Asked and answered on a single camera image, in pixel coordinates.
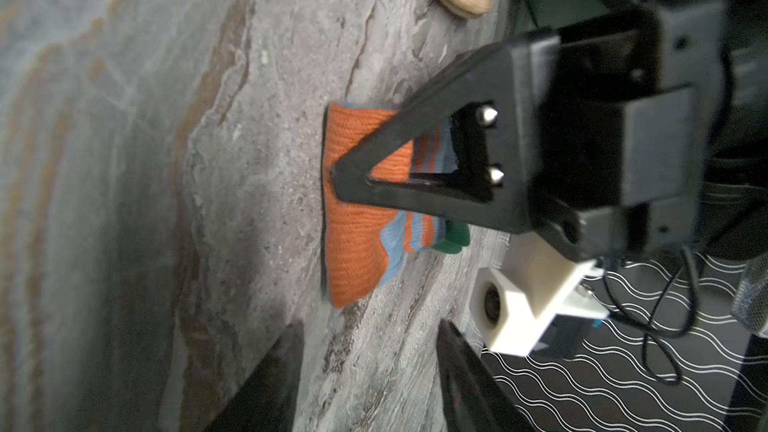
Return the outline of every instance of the screw head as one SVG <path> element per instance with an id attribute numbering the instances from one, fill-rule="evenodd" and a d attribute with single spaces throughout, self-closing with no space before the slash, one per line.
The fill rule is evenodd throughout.
<path id="1" fill-rule="evenodd" d="M 477 117 L 480 125 L 490 127 L 496 122 L 498 111 L 491 106 L 480 106 L 477 109 Z"/>
<path id="2" fill-rule="evenodd" d="M 504 172 L 496 166 L 490 166 L 488 168 L 488 177 L 491 179 L 491 184 L 494 186 L 500 186 L 502 180 L 504 180 Z"/>

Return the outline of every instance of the black fabric with white wavy lines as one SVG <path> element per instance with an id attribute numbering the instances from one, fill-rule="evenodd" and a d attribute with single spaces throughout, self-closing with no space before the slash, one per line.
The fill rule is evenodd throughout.
<path id="1" fill-rule="evenodd" d="M 744 266 L 704 256 L 699 261 L 699 321 L 686 337 L 667 341 L 684 371 L 677 387 L 656 382 L 643 369 L 642 334 L 611 321 L 593 329 L 571 360 L 540 354 L 516 358 L 485 349 L 482 359 L 537 430 L 754 430 L 768 398 L 768 341 L 752 336 L 730 316 Z M 627 309 L 647 318 L 670 271 L 679 266 L 675 256 L 629 264 L 610 272 L 610 283 Z M 607 304 L 599 279 L 588 283 Z M 688 306 L 685 285 L 672 289 L 658 326 L 682 324 Z M 649 362 L 658 374 L 672 377 L 667 359 L 653 345 Z"/>

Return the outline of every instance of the wavy line pattern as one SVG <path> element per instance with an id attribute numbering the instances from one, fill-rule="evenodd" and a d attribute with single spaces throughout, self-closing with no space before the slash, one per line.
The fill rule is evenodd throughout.
<path id="1" fill-rule="evenodd" d="M 535 430 L 546 430 L 545 424 L 559 424 L 560 430 L 568 432 L 740 430 L 741 426 L 733 428 L 728 417 L 738 418 L 740 425 L 744 420 L 756 424 L 768 400 L 768 380 L 759 379 L 768 371 L 768 354 L 745 353 L 749 333 L 730 314 L 724 314 L 736 290 L 735 274 L 741 273 L 744 265 L 728 264 L 708 255 L 702 255 L 701 260 L 706 269 L 701 279 L 699 323 L 684 341 L 660 339 L 684 370 L 678 388 L 658 384 L 640 363 L 642 333 L 611 320 L 605 320 L 602 328 L 592 332 L 582 351 L 569 360 L 538 354 L 507 358 L 485 348 L 482 360 L 494 370 L 496 381 L 512 389 L 518 400 L 516 407 Z M 641 269 L 631 274 L 607 274 L 617 297 L 628 301 L 623 305 L 647 319 L 671 274 L 657 261 L 627 266 L 630 270 L 637 267 Z M 655 277 L 643 278 L 646 274 Z M 595 297 L 605 301 L 600 284 L 593 287 Z M 676 289 L 667 297 L 675 307 L 661 309 L 657 320 L 660 328 L 675 329 L 672 326 L 681 321 L 680 306 L 690 306 L 687 291 Z M 674 374 L 661 376 L 671 378 Z M 738 407 L 731 407 L 729 394 L 735 384 L 746 396 Z M 606 407 L 614 412 L 609 413 Z M 624 420 L 617 420 L 616 413 Z"/>

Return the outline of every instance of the orange sock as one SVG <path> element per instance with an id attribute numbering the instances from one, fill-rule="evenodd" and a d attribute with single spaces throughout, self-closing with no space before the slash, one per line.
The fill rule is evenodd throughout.
<path id="1" fill-rule="evenodd" d="M 347 109 L 335 102 L 328 108 L 322 191 L 326 204 L 328 288 L 336 307 L 365 297 L 378 285 L 389 266 L 380 234 L 398 211 L 341 202 L 333 192 L 330 168 L 394 113 L 392 110 Z M 371 176 L 389 182 L 406 182 L 412 157 L 413 142 L 408 142 L 374 167 Z"/>

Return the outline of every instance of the wire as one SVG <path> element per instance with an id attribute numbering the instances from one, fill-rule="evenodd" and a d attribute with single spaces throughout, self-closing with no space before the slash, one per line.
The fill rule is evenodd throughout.
<path id="1" fill-rule="evenodd" d="M 670 350 L 669 346 L 660 341 L 659 338 L 680 338 L 686 335 L 691 331 L 691 329 L 694 328 L 696 324 L 696 314 L 699 311 L 699 270 L 696 266 L 696 257 L 690 250 L 690 247 L 687 245 L 681 248 L 680 253 L 683 255 L 684 265 L 680 267 L 680 269 L 674 275 L 672 275 L 672 278 L 670 278 L 670 280 L 667 282 L 667 286 L 664 287 L 664 290 L 656 301 L 656 304 L 654 305 L 653 310 L 650 312 L 650 316 L 648 317 L 647 322 L 642 322 L 636 319 L 632 313 L 624 308 L 621 302 L 616 299 L 616 296 L 610 289 L 610 285 L 608 283 L 608 270 L 610 268 L 612 268 L 614 271 L 618 269 L 618 259 L 616 257 L 608 258 L 604 268 L 605 272 L 603 273 L 603 285 L 605 286 L 605 291 L 608 293 L 608 298 L 617 309 L 617 311 L 611 311 L 608 317 L 614 322 L 619 322 L 620 324 L 636 328 L 637 330 L 643 332 L 643 346 L 641 352 L 641 362 L 643 368 L 645 368 L 654 379 L 665 385 L 678 385 L 681 383 L 683 381 L 683 369 L 680 367 L 680 363 L 677 361 L 677 359 L 672 355 L 672 350 Z M 656 315 L 658 314 L 661 303 L 666 299 L 667 295 L 669 295 L 672 286 L 677 281 L 677 279 L 680 278 L 683 271 L 688 272 L 690 280 L 689 308 L 683 327 L 671 331 L 666 329 L 659 329 L 654 326 L 654 322 L 656 322 Z M 674 379 L 667 379 L 659 376 L 648 365 L 648 345 L 651 343 L 651 341 L 653 341 L 653 343 L 658 346 L 664 355 L 667 356 L 667 360 L 669 360 L 670 364 L 672 365 L 672 369 L 674 370 Z"/>

